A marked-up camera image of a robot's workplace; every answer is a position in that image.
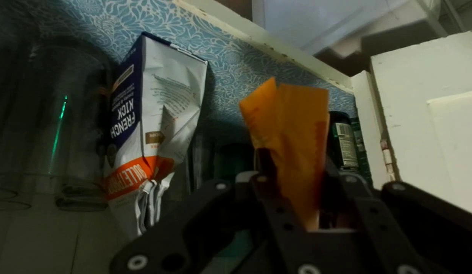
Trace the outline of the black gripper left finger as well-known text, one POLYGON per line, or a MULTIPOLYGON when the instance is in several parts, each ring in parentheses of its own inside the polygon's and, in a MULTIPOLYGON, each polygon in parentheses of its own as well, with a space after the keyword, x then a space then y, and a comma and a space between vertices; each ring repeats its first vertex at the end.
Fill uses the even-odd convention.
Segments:
POLYGON ((252 248, 230 274, 297 274, 303 228, 275 184, 208 181, 109 262, 109 274, 202 274, 239 231, 252 248))

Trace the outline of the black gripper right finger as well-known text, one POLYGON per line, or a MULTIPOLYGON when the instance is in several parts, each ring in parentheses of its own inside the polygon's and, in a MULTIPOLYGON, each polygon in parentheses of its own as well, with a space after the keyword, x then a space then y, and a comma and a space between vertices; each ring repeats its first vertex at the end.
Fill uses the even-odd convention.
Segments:
POLYGON ((319 209, 323 228, 364 238, 379 274, 472 274, 472 213, 409 183, 371 190, 327 158, 319 209))

